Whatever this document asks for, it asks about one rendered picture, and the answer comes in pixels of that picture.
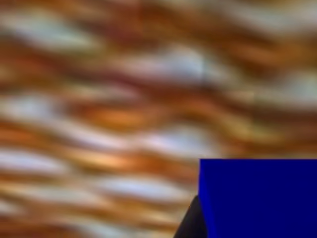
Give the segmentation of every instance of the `blue box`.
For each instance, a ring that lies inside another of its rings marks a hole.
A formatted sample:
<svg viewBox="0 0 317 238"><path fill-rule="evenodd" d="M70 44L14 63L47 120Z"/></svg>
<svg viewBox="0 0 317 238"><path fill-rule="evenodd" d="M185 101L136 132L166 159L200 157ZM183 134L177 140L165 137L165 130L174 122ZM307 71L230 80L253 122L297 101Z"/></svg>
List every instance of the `blue box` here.
<svg viewBox="0 0 317 238"><path fill-rule="evenodd" d="M208 238L317 238L317 160L201 160Z"/></svg>

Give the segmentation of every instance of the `black object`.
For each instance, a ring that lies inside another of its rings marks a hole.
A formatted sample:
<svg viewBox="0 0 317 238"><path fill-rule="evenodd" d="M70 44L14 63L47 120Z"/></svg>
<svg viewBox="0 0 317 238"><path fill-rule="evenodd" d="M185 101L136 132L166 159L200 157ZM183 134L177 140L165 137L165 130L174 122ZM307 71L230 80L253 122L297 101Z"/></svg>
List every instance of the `black object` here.
<svg viewBox="0 0 317 238"><path fill-rule="evenodd" d="M174 238L207 238L207 228L198 196L192 201Z"/></svg>

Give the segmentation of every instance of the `blurry background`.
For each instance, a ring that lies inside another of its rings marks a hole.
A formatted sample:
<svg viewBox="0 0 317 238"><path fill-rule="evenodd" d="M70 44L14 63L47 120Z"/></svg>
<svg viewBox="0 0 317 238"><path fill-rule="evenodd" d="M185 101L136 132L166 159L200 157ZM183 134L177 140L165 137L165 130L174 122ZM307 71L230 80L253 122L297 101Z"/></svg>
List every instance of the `blurry background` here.
<svg viewBox="0 0 317 238"><path fill-rule="evenodd" d="M200 158L314 158L316 12L0 0L0 236L171 238Z"/></svg>

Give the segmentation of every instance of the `orange and brown textured background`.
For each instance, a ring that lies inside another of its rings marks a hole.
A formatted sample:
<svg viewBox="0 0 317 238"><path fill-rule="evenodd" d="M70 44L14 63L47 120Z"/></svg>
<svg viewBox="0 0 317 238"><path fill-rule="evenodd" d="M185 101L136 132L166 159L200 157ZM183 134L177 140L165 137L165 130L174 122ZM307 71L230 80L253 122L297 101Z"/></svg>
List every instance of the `orange and brown textured background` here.
<svg viewBox="0 0 317 238"><path fill-rule="evenodd" d="M317 2L0 0L0 237L171 238L200 158L315 158Z"/></svg>

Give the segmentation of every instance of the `box's front face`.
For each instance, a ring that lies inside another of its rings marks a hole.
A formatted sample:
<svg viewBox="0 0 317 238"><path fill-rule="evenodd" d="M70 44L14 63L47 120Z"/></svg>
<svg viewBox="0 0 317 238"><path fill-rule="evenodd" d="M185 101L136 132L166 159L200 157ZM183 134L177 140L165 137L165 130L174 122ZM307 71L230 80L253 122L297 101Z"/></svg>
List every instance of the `box's front face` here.
<svg viewBox="0 0 317 238"><path fill-rule="evenodd" d="M316 160L201 165L200 197L210 238L316 237Z"/></svg>

